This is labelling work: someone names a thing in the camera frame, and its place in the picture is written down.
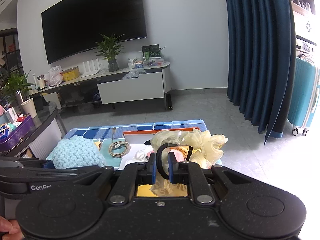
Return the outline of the left hand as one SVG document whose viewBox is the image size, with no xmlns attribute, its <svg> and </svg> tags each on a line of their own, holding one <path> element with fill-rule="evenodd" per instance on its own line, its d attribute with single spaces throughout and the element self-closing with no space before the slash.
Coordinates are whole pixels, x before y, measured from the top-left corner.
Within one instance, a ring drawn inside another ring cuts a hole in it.
<svg viewBox="0 0 320 240">
<path fill-rule="evenodd" d="M 2 240 L 22 240 L 24 235 L 17 220 L 7 220 L 0 217 L 0 232 L 4 233 Z"/>
</svg>

